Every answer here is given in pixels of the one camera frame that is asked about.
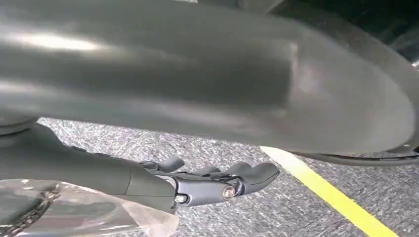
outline bicycle chain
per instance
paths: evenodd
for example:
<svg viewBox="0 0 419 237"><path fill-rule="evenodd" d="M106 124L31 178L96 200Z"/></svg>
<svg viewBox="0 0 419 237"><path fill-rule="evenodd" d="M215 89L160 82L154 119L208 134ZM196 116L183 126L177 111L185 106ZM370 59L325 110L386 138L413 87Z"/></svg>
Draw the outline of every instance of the bicycle chain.
<svg viewBox="0 0 419 237"><path fill-rule="evenodd" d="M12 220L0 237L14 237L38 221L49 209L52 203L61 195L57 186L48 188L40 194L40 198L31 209Z"/></svg>

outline bolt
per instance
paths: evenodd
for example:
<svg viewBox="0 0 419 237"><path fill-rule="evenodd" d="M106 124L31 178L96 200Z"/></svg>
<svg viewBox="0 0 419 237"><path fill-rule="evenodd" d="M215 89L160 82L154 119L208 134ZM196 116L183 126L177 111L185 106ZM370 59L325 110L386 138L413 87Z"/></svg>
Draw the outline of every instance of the bolt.
<svg viewBox="0 0 419 237"><path fill-rule="evenodd" d="M177 195L174 198L174 201L177 202L177 203L185 203L187 200L188 200L188 196L186 196L186 195Z"/></svg>
<svg viewBox="0 0 419 237"><path fill-rule="evenodd" d="M234 189L233 186L227 186L224 188L223 190L223 198L226 200L231 200L234 198L234 193L236 192L236 190Z"/></svg>

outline plastic wrap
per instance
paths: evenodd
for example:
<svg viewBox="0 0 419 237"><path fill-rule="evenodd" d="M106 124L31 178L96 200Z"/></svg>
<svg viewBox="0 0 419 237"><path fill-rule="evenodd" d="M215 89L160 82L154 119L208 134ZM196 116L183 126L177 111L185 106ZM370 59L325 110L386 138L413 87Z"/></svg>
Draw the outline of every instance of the plastic wrap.
<svg viewBox="0 0 419 237"><path fill-rule="evenodd" d="M61 197L19 236L77 237L142 230L167 237L179 218L135 202L60 181L13 179L0 181L0 225L31 205L46 187L57 186Z"/></svg>

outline yellow tape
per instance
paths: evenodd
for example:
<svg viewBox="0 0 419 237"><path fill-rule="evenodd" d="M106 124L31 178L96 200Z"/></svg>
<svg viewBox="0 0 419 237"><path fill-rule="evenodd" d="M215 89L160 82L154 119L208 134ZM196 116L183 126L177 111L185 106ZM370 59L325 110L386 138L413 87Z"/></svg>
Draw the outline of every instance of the yellow tape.
<svg viewBox="0 0 419 237"><path fill-rule="evenodd" d="M397 237L397 234L391 229L323 179L293 154L271 147L261 148L286 171L291 173L368 236Z"/></svg>

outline gray carpet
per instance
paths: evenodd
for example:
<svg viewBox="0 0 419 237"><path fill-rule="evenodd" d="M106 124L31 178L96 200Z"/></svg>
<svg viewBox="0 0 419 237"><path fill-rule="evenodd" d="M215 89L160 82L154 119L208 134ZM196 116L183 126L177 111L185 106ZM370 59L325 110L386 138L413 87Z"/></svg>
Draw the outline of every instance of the gray carpet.
<svg viewBox="0 0 419 237"><path fill-rule="evenodd" d="M90 123L41 119L66 144L131 160L179 157L186 170L269 161L258 148ZM416 166L346 167L304 159L399 236L419 236ZM175 237L358 237L360 230L285 172L267 189L234 203L183 208ZM142 236L139 233L123 236Z"/></svg>

